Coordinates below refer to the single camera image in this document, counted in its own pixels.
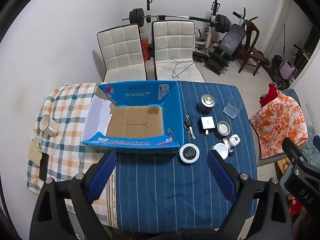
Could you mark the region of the brown wooden chair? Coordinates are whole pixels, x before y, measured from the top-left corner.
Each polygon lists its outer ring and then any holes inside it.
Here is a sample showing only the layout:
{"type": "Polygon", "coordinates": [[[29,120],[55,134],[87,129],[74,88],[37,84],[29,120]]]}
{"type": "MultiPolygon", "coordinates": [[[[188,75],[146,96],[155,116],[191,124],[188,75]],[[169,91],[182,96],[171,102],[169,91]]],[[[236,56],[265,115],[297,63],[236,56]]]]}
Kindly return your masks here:
{"type": "Polygon", "coordinates": [[[269,60],[264,57],[263,52],[255,48],[260,36],[260,30],[257,26],[250,20],[244,20],[242,26],[246,31],[246,42],[238,48],[239,56],[243,59],[238,73],[243,70],[245,65],[248,65],[255,67],[255,71],[253,72],[253,76],[255,76],[263,64],[269,64],[269,60]]]}

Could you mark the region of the small gold-rim round tin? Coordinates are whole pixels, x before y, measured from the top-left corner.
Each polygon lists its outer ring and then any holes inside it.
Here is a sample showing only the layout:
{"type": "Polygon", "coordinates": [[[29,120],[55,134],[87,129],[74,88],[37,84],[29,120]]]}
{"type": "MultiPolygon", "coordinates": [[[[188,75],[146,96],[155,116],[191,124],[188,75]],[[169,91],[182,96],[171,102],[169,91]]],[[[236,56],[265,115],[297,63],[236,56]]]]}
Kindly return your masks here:
{"type": "Polygon", "coordinates": [[[231,132],[231,127],[226,121],[220,121],[217,124],[217,131],[221,136],[226,137],[231,132]]]}

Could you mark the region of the white leather chair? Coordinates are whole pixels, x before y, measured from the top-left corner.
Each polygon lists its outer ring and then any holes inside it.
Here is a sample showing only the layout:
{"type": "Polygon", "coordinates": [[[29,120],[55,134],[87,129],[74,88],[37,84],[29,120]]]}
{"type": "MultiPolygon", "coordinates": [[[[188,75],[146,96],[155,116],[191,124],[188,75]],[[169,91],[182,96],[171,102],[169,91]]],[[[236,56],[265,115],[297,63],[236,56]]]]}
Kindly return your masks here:
{"type": "Polygon", "coordinates": [[[104,82],[146,80],[140,29],[127,24],[97,33],[97,41],[106,68],[104,82]]]}
{"type": "MultiPolygon", "coordinates": [[[[195,23],[193,21],[165,20],[152,23],[153,65],[172,56],[179,60],[194,60],[195,23]]],[[[204,82],[205,79],[194,63],[174,81],[204,82]]]]}

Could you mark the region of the white round jar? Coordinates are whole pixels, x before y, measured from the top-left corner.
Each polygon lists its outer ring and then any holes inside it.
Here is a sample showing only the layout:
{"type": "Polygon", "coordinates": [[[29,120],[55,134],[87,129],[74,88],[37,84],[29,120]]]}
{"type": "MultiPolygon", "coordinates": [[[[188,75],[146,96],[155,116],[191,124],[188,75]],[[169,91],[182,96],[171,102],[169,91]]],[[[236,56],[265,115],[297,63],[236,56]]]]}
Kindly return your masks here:
{"type": "Polygon", "coordinates": [[[223,160],[226,160],[228,158],[229,152],[225,144],[221,142],[217,143],[212,147],[212,149],[216,150],[223,160]]]}

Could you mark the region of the white ceramic mug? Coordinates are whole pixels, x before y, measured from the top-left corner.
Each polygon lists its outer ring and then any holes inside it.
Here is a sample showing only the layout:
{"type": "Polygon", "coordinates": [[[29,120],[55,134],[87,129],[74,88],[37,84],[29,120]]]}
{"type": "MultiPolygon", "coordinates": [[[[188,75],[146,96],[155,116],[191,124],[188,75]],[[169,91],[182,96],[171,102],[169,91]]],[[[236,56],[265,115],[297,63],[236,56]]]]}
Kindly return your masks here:
{"type": "Polygon", "coordinates": [[[40,131],[48,136],[56,136],[57,127],[57,123],[48,114],[44,115],[39,123],[40,131]]]}

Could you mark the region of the round white black-top device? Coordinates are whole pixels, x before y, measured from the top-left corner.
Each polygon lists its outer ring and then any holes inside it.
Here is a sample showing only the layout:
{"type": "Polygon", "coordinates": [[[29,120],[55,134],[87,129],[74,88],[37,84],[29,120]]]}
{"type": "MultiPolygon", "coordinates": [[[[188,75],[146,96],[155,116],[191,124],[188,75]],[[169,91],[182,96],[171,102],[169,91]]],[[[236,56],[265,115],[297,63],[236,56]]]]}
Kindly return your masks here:
{"type": "Polygon", "coordinates": [[[179,150],[179,156],[183,163],[193,164],[199,159],[200,150],[194,144],[184,144],[179,150]]]}

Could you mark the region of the black weight bench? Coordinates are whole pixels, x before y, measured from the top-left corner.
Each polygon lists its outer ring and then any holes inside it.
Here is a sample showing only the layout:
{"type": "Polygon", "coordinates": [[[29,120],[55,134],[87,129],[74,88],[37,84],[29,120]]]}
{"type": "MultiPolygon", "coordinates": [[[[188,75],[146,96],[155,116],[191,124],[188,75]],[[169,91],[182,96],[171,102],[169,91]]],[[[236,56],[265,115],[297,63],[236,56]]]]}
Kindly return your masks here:
{"type": "Polygon", "coordinates": [[[245,29],[233,24],[204,64],[215,74],[220,75],[223,68],[228,67],[228,62],[233,59],[245,36],[245,29]]]}

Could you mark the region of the black phone on cloth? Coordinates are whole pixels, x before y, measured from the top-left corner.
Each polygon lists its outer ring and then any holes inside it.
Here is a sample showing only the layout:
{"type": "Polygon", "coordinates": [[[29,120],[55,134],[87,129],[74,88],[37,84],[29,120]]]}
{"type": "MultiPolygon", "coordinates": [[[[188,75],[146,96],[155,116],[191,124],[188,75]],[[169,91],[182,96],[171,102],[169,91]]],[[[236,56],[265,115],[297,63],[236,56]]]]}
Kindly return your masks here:
{"type": "Polygon", "coordinates": [[[40,170],[39,170],[39,178],[42,181],[46,181],[47,179],[48,160],[49,160],[49,155],[42,152],[42,158],[40,160],[40,170]]]}

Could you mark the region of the beige paper scrap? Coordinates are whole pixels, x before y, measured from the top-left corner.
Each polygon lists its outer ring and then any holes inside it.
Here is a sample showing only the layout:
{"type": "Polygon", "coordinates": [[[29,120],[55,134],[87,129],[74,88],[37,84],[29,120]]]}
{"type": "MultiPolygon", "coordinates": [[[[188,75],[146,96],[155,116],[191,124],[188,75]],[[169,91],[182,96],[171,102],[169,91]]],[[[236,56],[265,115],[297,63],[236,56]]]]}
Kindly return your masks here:
{"type": "Polygon", "coordinates": [[[29,144],[28,158],[33,161],[37,166],[40,166],[42,159],[42,152],[37,139],[32,139],[29,144]]]}

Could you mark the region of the black car key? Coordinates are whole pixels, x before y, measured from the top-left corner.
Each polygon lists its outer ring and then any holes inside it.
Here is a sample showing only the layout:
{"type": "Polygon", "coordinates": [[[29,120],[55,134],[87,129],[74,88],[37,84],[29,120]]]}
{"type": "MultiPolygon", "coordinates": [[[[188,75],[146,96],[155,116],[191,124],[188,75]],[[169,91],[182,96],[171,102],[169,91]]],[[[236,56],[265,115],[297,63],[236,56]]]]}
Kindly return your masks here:
{"type": "Polygon", "coordinates": [[[189,115],[185,116],[184,127],[190,133],[191,137],[195,140],[196,137],[195,137],[195,134],[193,132],[193,122],[190,119],[189,115]]]}

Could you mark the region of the clear plastic box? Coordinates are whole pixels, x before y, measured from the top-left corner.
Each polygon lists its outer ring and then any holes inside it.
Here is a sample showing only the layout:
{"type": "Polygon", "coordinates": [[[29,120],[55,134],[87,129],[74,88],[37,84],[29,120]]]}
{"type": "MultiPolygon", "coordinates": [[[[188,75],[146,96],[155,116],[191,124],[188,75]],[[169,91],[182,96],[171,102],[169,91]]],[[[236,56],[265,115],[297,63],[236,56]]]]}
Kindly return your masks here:
{"type": "Polygon", "coordinates": [[[244,103],[241,98],[231,96],[228,103],[224,107],[223,112],[230,118],[234,119],[240,113],[243,104],[244,103]]]}

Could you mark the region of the pink small suitcase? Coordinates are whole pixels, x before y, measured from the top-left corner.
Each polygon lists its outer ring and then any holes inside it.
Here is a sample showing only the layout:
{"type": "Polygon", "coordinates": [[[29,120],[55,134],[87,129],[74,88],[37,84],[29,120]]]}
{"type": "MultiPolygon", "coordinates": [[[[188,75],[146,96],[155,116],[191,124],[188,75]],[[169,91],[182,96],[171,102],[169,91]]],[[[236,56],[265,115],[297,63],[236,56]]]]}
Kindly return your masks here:
{"type": "Polygon", "coordinates": [[[290,80],[296,72],[296,67],[291,61],[285,61],[280,68],[280,75],[284,80],[290,80]]]}

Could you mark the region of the blue cardboard milk box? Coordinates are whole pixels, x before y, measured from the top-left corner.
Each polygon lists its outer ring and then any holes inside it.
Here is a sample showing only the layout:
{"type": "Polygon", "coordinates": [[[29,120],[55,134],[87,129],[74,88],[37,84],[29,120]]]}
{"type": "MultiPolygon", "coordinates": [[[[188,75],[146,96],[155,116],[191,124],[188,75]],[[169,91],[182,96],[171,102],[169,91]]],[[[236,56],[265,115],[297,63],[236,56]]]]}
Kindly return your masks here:
{"type": "Polygon", "coordinates": [[[174,153],[184,144],[176,81],[124,81],[97,87],[81,142],[126,153],[174,153]]]}

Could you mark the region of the silver metal tin can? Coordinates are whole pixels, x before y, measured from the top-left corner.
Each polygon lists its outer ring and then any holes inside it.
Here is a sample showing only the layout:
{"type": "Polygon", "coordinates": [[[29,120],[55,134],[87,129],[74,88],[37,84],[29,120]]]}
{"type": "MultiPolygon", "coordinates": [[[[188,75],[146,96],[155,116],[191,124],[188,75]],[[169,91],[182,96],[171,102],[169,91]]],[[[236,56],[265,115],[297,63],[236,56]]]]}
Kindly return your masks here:
{"type": "Polygon", "coordinates": [[[198,107],[202,112],[210,113],[215,106],[215,99],[210,94],[203,94],[198,102],[198,107]]]}

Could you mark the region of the white square charger box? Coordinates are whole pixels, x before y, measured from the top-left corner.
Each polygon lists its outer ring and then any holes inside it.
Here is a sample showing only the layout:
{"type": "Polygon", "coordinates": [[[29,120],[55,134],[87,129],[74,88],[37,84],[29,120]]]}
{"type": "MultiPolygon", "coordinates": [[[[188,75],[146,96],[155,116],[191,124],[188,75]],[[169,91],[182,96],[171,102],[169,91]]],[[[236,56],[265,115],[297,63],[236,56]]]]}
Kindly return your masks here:
{"type": "Polygon", "coordinates": [[[208,135],[210,131],[215,128],[214,119],[212,116],[203,116],[200,118],[200,121],[205,135],[208,135]]]}

